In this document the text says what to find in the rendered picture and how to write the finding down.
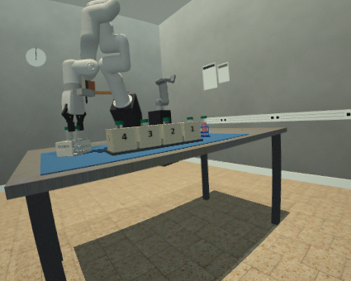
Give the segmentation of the blue bench mat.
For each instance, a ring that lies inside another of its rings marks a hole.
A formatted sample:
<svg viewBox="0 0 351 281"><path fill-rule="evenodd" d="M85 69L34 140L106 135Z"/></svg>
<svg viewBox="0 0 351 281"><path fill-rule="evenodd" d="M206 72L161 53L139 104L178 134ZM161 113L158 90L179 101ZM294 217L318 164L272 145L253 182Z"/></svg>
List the blue bench mat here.
<svg viewBox="0 0 351 281"><path fill-rule="evenodd" d="M203 145L216 141L227 140L239 136L246 136L249 134L221 134L221 133L209 133L209 137L201 137L203 141L174 145L164 148L158 148L153 150L138 151L123 155L109 155L104 149L97 149L95 146L91 146L92 151L83 153L75 156L56 157L56 151L48 152L48 154L40 154L40 175L54 174L58 172L64 172L73 169L81 169L91 167L100 164L108 164L112 162L134 159L147 155L155 155L164 153L172 150L179 150L188 148L196 145ZM54 156L53 156L54 155ZM127 159L128 158L128 159Z"/></svg>

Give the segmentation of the beige block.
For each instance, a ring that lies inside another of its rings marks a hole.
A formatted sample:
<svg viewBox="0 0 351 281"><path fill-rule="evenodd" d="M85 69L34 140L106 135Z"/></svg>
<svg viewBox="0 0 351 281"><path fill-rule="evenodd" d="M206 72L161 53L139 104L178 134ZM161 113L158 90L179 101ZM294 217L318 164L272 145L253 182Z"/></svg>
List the beige block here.
<svg viewBox="0 0 351 281"><path fill-rule="evenodd" d="M136 126L137 148L147 148L161 144L160 125Z"/></svg>
<svg viewBox="0 0 351 281"><path fill-rule="evenodd" d="M183 142L182 123L160 124L161 144Z"/></svg>
<svg viewBox="0 0 351 281"><path fill-rule="evenodd" d="M201 139L199 121L179 122L182 123L183 141L194 141Z"/></svg>
<svg viewBox="0 0 351 281"><path fill-rule="evenodd" d="M107 150L113 153L137 149L135 127L106 129L106 136Z"/></svg>

